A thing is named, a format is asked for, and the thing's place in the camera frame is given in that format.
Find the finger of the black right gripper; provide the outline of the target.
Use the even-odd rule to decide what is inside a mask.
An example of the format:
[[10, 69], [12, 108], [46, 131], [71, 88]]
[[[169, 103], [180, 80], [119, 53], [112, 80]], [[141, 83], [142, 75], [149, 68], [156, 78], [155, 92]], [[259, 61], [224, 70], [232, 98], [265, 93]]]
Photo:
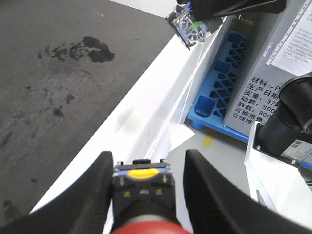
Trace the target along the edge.
[[210, 20], [244, 13], [278, 14], [286, 5], [285, 0], [193, 0], [191, 10], [196, 20]]

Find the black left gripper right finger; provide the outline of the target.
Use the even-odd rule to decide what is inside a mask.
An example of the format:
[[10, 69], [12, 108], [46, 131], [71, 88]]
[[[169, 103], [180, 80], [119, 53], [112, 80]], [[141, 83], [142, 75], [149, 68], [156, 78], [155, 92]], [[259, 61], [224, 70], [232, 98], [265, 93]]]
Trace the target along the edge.
[[195, 234], [310, 234], [225, 178], [198, 150], [186, 151], [184, 198]]

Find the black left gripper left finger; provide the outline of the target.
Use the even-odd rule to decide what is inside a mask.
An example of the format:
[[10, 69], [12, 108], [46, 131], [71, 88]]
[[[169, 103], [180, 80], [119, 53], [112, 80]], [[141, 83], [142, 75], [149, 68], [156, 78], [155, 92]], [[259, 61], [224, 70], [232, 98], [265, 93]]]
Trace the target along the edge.
[[113, 156], [101, 152], [65, 191], [35, 212], [1, 227], [2, 234], [101, 234], [111, 200]]

